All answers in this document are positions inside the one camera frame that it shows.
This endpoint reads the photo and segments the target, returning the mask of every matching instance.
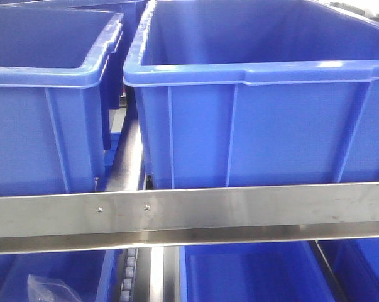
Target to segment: bin rim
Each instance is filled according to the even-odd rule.
[[[150,0],[139,23],[123,67],[124,83],[132,87],[202,84],[296,84],[317,82],[370,82],[379,79],[379,60],[320,60],[233,64],[142,65],[157,1]],[[350,15],[327,6],[340,14]],[[360,17],[379,29],[379,23]],[[188,81],[191,75],[196,79]]]
[[[17,1],[7,4],[14,4],[23,7],[41,7],[41,8],[83,8],[86,6],[100,6],[107,4],[125,4],[140,3],[145,0],[34,0],[34,1]]]
[[[12,5],[0,5],[0,9],[14,9],[19,13],[23,10],[32,10]],[[81,14],[94,12],[78,9],[74,11],[79,11]],[[76,68],[0,66],[0,87],[90,88],[98,85],[106,68],[108,55],[116,51],[121,39],[123,14],[104,11],[95,11],[95,13],[109,14],[110,19],[87,52],[81,66]]]

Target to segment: blue plastic bin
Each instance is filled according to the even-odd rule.
[[[115,58],[113,66],[120,72],[120,76],[113,76],[112,81],[115,81],[114,98],[110,99],[110,109],[119,109],[119,96],[122,93],[122,66],[124,64],[126,54],[131,46],[133,37],[135,36],[141,14],[146,6],[146,0],[0,0],[8,1],[16,5],[35,8],[79,8],[79,9],[101,9],[106,11],[114,11],[123,13],[123,40],[121,42],[121,51],[118,52],[118,57]]]
[[[335,301],[307,242],[180,248],[181,301]]]
[[[379,238],[319,244],[348,301],[379,302]]]
[[[0,196],[94,190],[121,18],[0,6]]]
[[[0,255],[0,302],[29,302],[29,274],[60,279],[83,302],[111,302],[119,251]]]
[[[122,66],[126,54],[135,35],[141,14],[146,6],[145,0],[0,0],[0,3],[12,3],[19,6],[32,8],[79,8],[79,9],[100,9],[123,13],[123,39],[120,42],[118,51],[109,57],[109,76],[107,79],[107,90],[110,96],[102,107],[102,126],[104,149],[111,148],[111,134],[109,129],[108,109],[119,109],[119,97],[122,94]]]
[[[124,82],[158,189],[379,181],[379,24],[363,17],[149,1]]]

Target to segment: metal beam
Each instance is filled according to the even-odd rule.
[[[379,182],[0,198],[0,252],[377,236]]]

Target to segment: white wall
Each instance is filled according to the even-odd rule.
[[[357,8],[364,9],[366,13],[371,12],[372,16],[379,14],[379,0],[319,0],[322,3],[343,2]]]

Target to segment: plastic bag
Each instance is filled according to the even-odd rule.
[[[83,302],[62,280],[28,275],[29,302]]]

